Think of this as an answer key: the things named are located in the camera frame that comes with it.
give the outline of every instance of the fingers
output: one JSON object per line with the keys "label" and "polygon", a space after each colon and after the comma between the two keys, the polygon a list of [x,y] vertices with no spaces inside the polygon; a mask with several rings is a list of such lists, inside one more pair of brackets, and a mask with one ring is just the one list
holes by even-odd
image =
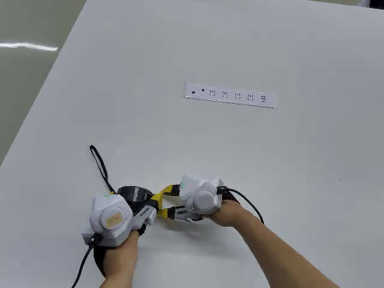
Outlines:
{"label": "fingers", "polygon": [[139,233],[137,231],[131,231],[129,234],[127,240],[125,240],[121,247],[127,248],[127,247],[136,247],[137,246],[137,240],[139,239]]}

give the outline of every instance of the yellow label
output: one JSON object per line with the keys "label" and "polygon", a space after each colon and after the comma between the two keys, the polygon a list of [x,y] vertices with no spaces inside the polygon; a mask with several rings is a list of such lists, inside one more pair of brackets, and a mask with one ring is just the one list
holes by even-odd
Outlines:
{"label": "yellow label", "polygon": [[120,222],[122,222],[122,215],[120,212],[107,218],[106,220],[108,228],[112,227],[113,225],[119,224]]}

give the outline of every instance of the gray floor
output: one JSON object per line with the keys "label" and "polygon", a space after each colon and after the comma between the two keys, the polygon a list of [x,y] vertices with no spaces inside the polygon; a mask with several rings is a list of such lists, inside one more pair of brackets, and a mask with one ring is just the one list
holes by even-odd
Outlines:
{"label": "gray floor", "polygon": [[0,165],[84,3],[85,0],[1,1]]}

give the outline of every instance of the hand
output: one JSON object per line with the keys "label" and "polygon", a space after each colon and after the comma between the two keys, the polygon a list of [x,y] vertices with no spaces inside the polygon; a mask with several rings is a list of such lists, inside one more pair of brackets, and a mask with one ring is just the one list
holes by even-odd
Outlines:
{"label": "hand", "polygon": [[118,248],[107,250],[104,259],[106,280],[102,287],[131,287],[137,262],[139,234],[132,231]]}
{"label": "hand", "polygon": [[239,203],[231,200],[224,200],[221,209],[211,215],[204,215],[216,224],[223,227],[235,227],[242,213],[246,211]]}

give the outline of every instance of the black strap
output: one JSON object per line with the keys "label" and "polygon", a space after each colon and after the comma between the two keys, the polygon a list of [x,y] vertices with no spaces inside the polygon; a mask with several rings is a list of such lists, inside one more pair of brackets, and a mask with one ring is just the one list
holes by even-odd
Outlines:
{"label": "black strap", "polygon": [[106,182],[109,191],[111,191],[113,194],[116,194],[115,190],[112,188],[112,186],[108,182],[107,168],[104,164],[102,157],[100,156],[99,152],[97,151],[96,147],[94,145],[91,145],[89,147],[89,150],[91,150],[92,156],[95,158],[98,170],[100,171],[101,177],[103,177],[104,181]]}

